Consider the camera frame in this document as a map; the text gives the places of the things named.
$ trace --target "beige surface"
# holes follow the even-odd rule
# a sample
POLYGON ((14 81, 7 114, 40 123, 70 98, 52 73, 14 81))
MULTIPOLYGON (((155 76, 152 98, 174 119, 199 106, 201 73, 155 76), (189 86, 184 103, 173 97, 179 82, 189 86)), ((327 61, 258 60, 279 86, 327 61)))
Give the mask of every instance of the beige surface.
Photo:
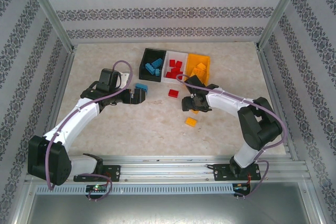
MULTIPOLYGON (((77 103, 80 94, 99 79, 103 68, 112 68, 123 59, 133 68, 135 83, 148 85, 146 100, 139 105, 118 104, 106 107, 81 132, 70 155, 233 155, 243 144, 238 118, 220 110, 195 115, 183 112, 181 99, 189 95, 186 87, 139 81, 139 64, 144 49, 157 48, 209 55, 209 84, 247 98, 263 96, 269 100, 266 84, 252 42, 235 43, 139 43, 80 44, 62 101, 58 122, 77 103), (179 90, 178 99, 168 97, 169 89, 179 90), (184 124, 190 116, 196 128, 184 124)), ((127 71, 126 65, 116 70, 127 71)), ((284 154, 283 146, 267 154, 284 154)))

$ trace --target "patterned wallpaper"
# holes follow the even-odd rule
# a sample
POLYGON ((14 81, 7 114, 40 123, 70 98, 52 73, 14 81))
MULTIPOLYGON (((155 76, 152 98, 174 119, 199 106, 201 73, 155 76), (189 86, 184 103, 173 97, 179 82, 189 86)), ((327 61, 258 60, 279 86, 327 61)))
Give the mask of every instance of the patterned wallpaper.
POLYGON ((0 223, 26 175, 27 143, 46 131, 67 52, 37 0, 0 0, 0 223))
POLYGON ((279 0, 50 0, 74 44, 255 41, 279 0))
POLYGON ((336 223, 335 0, 291 0, 264 53, 327 223, 336 223))

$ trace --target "orange tray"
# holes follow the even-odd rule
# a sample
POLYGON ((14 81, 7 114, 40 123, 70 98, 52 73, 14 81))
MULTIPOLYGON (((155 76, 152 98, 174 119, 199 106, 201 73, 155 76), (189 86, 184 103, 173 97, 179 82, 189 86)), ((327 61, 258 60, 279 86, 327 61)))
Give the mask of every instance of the orange tray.
POLYGON ((190 76, 193 69, 200 63, 203 63, 206 66, 205 75, 203 75, 200 81, 207 85, 209 80, 209 68, 210 68, 210 57, 205 55, 195 55, 188 54, 187 65, 185 68, 185 73, 187 76, 190 76))

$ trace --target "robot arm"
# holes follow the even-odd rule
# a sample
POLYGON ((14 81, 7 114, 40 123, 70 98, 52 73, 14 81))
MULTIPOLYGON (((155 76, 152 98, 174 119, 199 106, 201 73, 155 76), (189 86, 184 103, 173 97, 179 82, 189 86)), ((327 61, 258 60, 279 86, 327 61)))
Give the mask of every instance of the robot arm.
POLYGON ((84 127, 95 118, 106 106, 116 105, 119 102, 127 104, 139 104, 145 100, 145 91, 135 89, 131 93, 130 89, 125 89, 120 94, 109 99, 101 100, 89 104, 80 109, 80 107, 95 99, 113 94, 125 87, 129 74, 120 73, 110 69, 103 69, 99 81, 95 81, 82 94, 76 106, 71 112, 51 131, 43 137, 34 136, 28 142, 28 172, 34 176, 46 179, 45 175, 45 156, 46 149, 51 138, 56 134, 49 154, 49 174, 50 181, 55 185, 63 184, 69 176, 79 174, 101 174, 102 159, 91 154, 83 154, 68 157, 68 151, 84 127), (79 110, 78 113, 67 119, 69 115, 79 110), (60 125, 68 120, 65 126, 59 131, 60 125))
MULTIPOLYGON (((188 84, 204 87, 197 76, 192 76, 185 81, 188 84)), ((217 92, 208 92, 204 90, 187 87, 191 93, 190 97, 182 100, 182 110, 188 111, 200 110, 207 112, 211 108, 224 110, 231 115, 238 117, 240 121, 241 131, 244 137, 244 144, 230 160, 230 170, 238 175, 240 171, 251 165, 259 151, 269 142, 273 141, 282 133, 281 125, 268 113, 257 109, 256 107, 240 100, 228 97, 217 92)), ((224 92, 217 85, 210 84, 207 88, 224 92)), ((260 97, 256 100, 244 99, 272 111, 268 101, 260 97)))

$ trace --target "metal base plate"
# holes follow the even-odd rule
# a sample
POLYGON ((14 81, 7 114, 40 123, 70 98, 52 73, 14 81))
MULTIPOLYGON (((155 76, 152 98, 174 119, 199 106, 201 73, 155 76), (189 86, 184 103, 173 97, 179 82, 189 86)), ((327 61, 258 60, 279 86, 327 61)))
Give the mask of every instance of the metal base plate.
MULTIPOLYGON (((120 165, 104 165, 101 175, 110 177, 112 182, 119 182, 120 165)), ((74 182, 106 182, 106 179, 99 177, 74 176, 74 182)))
POLYGON ((209 169, 214 171, 215 181, 234 181, 234 180, 246 180, 248 181, 248 175, 251 176, 251 180, 260 180, 259 165, 252 164, 242 169, 238 178, 230 171, 229 164, 215 164, 208 165, 209 169))

